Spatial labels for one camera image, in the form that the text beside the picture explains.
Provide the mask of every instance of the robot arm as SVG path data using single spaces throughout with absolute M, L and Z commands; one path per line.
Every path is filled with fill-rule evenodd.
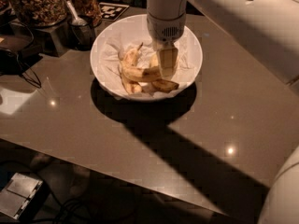
M 282 82 L 299 78 L 299 4 L 294 0 L 188 0 Z M 148 0 L 153 39 L 183 33 L 186 0 Z

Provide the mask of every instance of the table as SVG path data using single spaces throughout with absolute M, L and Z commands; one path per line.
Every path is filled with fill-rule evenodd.
M 42 89 L 0 77 L 0 138 L 253 223 L 298 146 L 299 99 L 204 16 L 188 15 L 187 26 L 204 61 L 179 96 L 117 101 L 94 78 L 89 51 L 44 55 L 33 67 Z

